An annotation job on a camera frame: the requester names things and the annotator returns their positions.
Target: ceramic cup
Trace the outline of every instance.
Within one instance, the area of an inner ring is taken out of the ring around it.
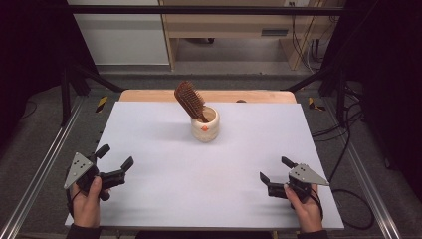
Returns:
[[[207,106],[204,106],[203,113],[209,122],[203,122],[202,119],[191,119],[191,131],[196,139],[209,142],[216,138],[220,131],[220,115],[216,110]]]

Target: brush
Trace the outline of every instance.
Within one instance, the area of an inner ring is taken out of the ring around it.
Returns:
[[[193,84],[189,81],[181,82],[176,90],[174,96],[194,120],[202,119],[203,122],[209,122],[204,116],[204,99],[194,89]]]

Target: white tabletop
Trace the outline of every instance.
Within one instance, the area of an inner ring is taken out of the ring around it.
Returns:
[[[155,230],[299,228],[285,199],[269,197],[260,171],[287,182],[286,156],[325,177],[299,104],[207,103],[220,113],[220,134],[208,143],[190,132],[179,103],[117,102],[99,143],[111,151],[102,172],[133,167],[126,184],[101,203],[101,226]],[[329,187],[319,187],[325,229],[343,229]],[[71,225],[68,217],[66,225]]]

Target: hand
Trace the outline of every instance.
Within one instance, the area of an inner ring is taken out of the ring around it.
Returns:
[[[100,199],[102,179],[96,177],[88,195],[74,183],[72,196],[74,198],[74,224],[86,228],[100,227]]]
[[[313,194],[317,197],[317,185],[313,184]],[[322,222],[320,218],[319,207],[311,199],[308,198],[305,203],[301,203],[296,193],[285,184],[286,196],[295,207],[296,215],[298,216],[301,231],[304,233],[316,232],[322,230]]]

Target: white wall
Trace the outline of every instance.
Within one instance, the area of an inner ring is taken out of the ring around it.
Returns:
[[[71,5],[158,5],[157,0],[68,0]],[[160,15],[75,14],[96,65],[168,65]]]

